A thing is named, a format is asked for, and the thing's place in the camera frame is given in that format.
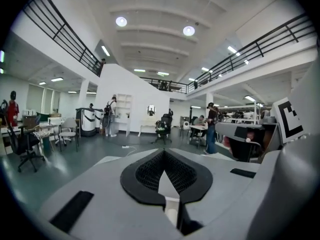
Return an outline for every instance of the black slot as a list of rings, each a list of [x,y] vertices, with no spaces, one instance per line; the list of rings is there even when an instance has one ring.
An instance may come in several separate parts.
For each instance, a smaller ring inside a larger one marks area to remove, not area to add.
[[[232,169],[230,171],[230,173],[237,174],[237,175],[244,176],[244,177],[251,178],[251,179],[253,179],[256,175],[256,172],[248,171],[248,170],[241,170],[238,168]]]
[[[94,194],[79,191],[72,199],[50,220],[50,223],[63,232],[68,233],[85,210]]]

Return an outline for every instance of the chair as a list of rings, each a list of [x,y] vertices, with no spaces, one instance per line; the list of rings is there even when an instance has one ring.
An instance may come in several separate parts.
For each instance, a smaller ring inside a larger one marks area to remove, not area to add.
[[[63,131],[63,129],[70,129],[73,131]],[[60,151],[62,151],[61,149],[61,140],[60,137],[62,138],[63,143],[65,143],[64,137],[65,138],[75,138],[75,150],[78,152],[78,146],[79,146],[79,140],[78,140],[78,131],[77,131],[77,123],[76,120],[73,118],[67,118],[64,123],[59,125],[59,144],[60,144]]]
[[[25,127],[27,126],[22,125],[18,127],[19,129],[21,129],[21,135],[18,138],[13,128],[11,127],[11,125],[8,125],[8,133],[10,137],[11,148],[13,153],[20,156],[20,159],[21,159],[21,163],[18,166],[19,173],[21,173],[20,167],[27,161],[30,161],[30,163],[32,164],[34,172],[37,172],[37,169],[34,163],[32,162],[32,159],[41,158],[42,161],[45,161],[45,157],[42,155],[36,155],[36,153],[32,148],[33,146],[37,145],[38,152],[40,153],[39,146],[38,146],[40,140],[33,134],[35,130],[31,129],[31,130],[26,130],[24,132]]]
[[[190,124],[189,124],[188,121],[184,121],[182,123],[181,130],[180,130],[180,136],[181,136],[181,133],[182,133],[182,139],[184,138],[184,131],[187,131],[186,132],[186,136],[188,137],[188,134],[189,134],[189,131],[190,131]]]
[[[157,133],[157,138],[153,144],[156,143],[158,140],[163,140],[164,144],[166,144],[166,137],[167,135],[171,134],[171,123],[172,123],[172,117],[169,114],[163,114],[161,117],[161,121],[165,122],[166,125],[168,126],[168,129],[165,131],[155,131]]]

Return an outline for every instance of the white cylindrical machine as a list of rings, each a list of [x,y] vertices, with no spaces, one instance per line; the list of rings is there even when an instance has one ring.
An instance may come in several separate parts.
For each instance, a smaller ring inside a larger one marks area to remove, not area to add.
[[[98,132],[100,128],[100,122],[104,118],[104,111],[102,109],[94,108],[95,129]]]
[[[76,119],[80,119],[81,136],[93,136],[97,133],[94,109],[86,107],[77,108]]]

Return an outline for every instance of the round ceiling light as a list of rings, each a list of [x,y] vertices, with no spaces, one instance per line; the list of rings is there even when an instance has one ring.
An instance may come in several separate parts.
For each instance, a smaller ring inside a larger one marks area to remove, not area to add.
[[[184,29],[183,29],[183,33],[185,36],[193,36],[193,34],[195,33],[195,28],[193,26],[186,26]]]
[[[124,17],[118,17],[118,18],[116,18],[115,23],[119,27],[125,27],[127,25],[127,20]]]

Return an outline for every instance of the red clothing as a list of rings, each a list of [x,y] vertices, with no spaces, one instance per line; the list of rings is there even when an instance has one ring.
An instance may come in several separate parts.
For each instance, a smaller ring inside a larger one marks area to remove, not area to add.
[[[18,117],[19,114],[19,106],[15,101],[9,101],[8,107],[8,124],[11,126],[17,126],[17,122],[14,120],[14,116]]]

